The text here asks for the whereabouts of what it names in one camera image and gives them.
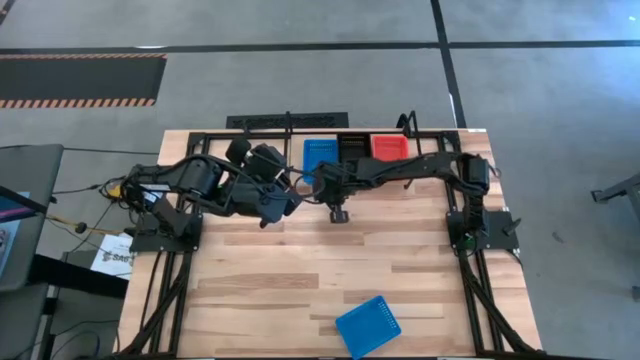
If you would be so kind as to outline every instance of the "wooden tabletop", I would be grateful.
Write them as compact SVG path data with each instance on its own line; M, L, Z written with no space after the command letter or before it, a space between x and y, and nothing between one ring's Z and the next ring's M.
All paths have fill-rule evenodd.
M165 132L159 164L184 157L189 132ZM459 133L463 151L480 154L495 165L485 131ZM294 133L288 160L298 168L307 138L335 135ZM284 140L252 143L284 149ZM214 140L210 153L224 157L228 144ZM415 141L409 144L409 155L417 155ZM423 152L437 151L434 140L421 144ZM307 203L263 230L256 218L205 215L178 357L349 356L334 321L376 295L389 303L402 335L369 356L474 354L460 271L446 229L444 183L416 180L408 190L402 184L352 196L345 205L348 224L331 224L326 206ZM489 210L505 206L494 177L485 205ZM526 342L540 348L522 269L505 251L485 255L498 308ZM138 332L155 256L140 254L135 259L120 319L123 346ZM161 271L159 266L147 314L156 306ZM479 303L478 308L485 347L490 349L486 313ZM172 316L170 309L161 350L168 346Z

